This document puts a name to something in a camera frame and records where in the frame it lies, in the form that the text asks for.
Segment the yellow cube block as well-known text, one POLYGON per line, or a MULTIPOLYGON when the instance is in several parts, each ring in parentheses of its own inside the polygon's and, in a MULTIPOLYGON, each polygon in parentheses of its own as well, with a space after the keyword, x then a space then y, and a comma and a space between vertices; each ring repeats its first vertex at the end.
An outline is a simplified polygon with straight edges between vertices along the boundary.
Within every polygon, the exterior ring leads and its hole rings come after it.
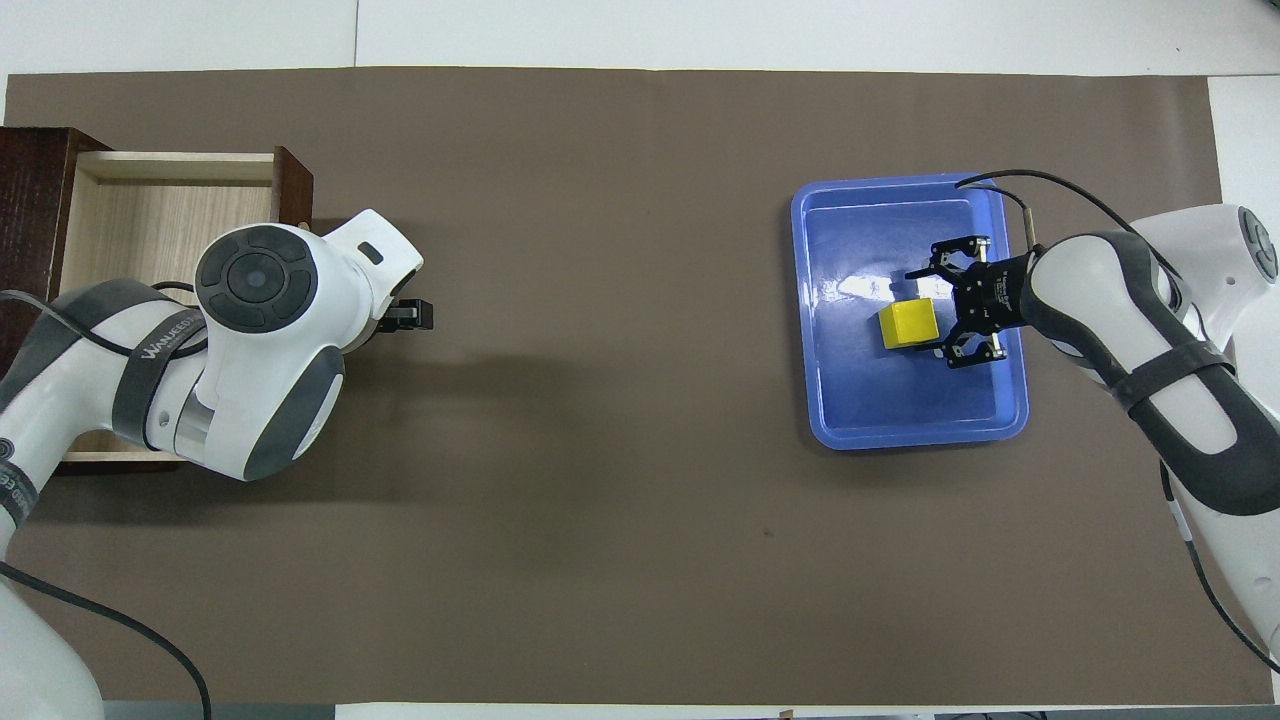
POLYGON ((876 314, 887 350, 934 343, 941 338, 933 299, 893 301, 876 314))

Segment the dark brown wooden cabinet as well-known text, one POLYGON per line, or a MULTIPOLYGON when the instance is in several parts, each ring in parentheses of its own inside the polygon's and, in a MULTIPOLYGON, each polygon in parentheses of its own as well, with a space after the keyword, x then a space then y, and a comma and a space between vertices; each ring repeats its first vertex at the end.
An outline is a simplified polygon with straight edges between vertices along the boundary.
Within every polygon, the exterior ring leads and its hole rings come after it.
POLYGON ((59 295, 79 155, 110 150, 70 127, 0 126, 0 291, 59 295))

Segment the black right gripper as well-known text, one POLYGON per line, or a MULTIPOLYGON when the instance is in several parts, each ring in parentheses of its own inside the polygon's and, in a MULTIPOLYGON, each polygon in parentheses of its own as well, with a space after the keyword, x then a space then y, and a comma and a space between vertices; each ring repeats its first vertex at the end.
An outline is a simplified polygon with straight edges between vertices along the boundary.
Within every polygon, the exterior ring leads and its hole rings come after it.
POLYGON ((1021 295, 1032 255, 988 263, 989 236, 963 236, 931 246, 923 268, 906 272, 908 281, 937 277, 954 286, 956 323, 942 338, 938 356, 951 369, 1006 359, 1000 331, 1028 324, 1021 295))

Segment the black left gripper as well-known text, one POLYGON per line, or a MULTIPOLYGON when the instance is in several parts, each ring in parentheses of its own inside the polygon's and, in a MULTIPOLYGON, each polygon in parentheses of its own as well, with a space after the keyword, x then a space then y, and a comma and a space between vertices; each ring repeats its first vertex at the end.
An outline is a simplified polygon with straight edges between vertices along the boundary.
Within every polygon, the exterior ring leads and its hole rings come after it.
POLYGON ((393 334, 402 331, 433 331, 434 306, 422 299, 397 299, 380 318, 380 332, 393 334))

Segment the brown paper table mat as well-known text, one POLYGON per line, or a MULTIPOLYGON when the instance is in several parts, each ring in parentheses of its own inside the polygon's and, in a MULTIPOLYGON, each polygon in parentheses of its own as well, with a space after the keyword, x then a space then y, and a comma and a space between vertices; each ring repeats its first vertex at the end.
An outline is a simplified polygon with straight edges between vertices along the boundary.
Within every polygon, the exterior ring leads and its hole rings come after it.
POLYGON ((790 204, 1048 170, 1126 219, 1221 197, 1198 77, 270 70, 14 76, 9 126, 289 149, 374 208, 430 332, 349 355, 280 475, 59 477, 12 562, 234 702, 1252 705, 1157 460, 1027 334, 1012 439, 812 434, 790 204))

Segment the wooden drawer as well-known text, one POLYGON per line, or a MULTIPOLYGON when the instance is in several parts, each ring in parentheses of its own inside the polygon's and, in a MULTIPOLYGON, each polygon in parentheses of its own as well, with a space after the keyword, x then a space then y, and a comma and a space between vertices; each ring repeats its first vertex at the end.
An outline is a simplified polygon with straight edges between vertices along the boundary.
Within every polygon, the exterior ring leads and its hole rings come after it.
POLYGON ((314 174, 292 152, 81 152, 58 291, 134 278, 189 283, 236 227, 312 220, 314 174))

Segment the blue plastic tray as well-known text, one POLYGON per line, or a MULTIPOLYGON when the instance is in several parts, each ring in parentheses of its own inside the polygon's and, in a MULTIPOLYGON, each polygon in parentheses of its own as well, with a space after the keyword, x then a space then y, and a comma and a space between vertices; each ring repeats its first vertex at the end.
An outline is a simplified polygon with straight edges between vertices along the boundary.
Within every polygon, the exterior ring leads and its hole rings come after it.
POLYGON ((887 348, 878 314, 929 299, 940 329, 956 320, 951 287, 918 281, 931 247, 969 234, 1011 258, 1004 201, 957 187, 959 174, 828 179, 791 202, 797 327, 814 437, 835 450, 1009 439, 1030 415, 1019 331, 998 337, 1006 357, 959 369, 928 348, 887 348))

